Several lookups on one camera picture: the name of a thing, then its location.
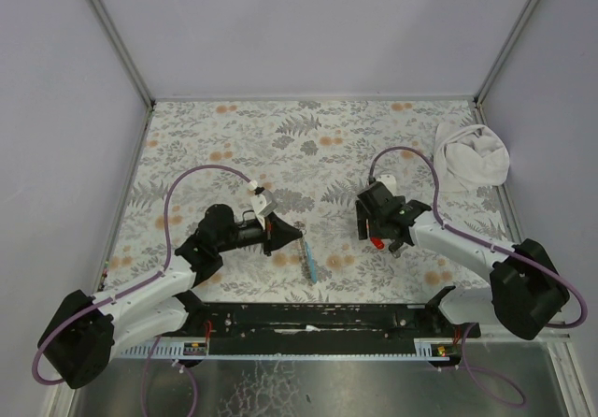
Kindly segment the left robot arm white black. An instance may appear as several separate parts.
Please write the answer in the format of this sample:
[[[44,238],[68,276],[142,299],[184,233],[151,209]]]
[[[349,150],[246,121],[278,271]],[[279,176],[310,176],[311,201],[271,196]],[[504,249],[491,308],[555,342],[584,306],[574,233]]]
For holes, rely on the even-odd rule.
[[[224,252],[259,245],[269,256],[302,235],[274,212],[238,222],[230,207],[209,207],[166,269],[95,295],[69,294],[37,343],[34,378],[50,383],[38,371],[46,359],[59,375],[57,383],[72,389],[89,384],[116,355],[182,328],[197,307],[192,288],[222,267]]]

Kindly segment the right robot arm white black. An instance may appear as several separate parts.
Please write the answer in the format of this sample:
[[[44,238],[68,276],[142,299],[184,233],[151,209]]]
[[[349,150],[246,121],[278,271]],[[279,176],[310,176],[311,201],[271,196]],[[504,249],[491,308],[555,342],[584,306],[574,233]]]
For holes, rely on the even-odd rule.
[[[514,336],[534,339],[569,300],[567,289],[520,260],[527,256],[555,272],[543,247],[527,239],[507,249],[482,237],[464,237],[439,223],[433,209],[391,193],[380,181],[357,194],[358,239],[379,239],[390,253],[417,247],[478,275],[487,285],[454,287],[438,308],[452,324],[500,324]]]

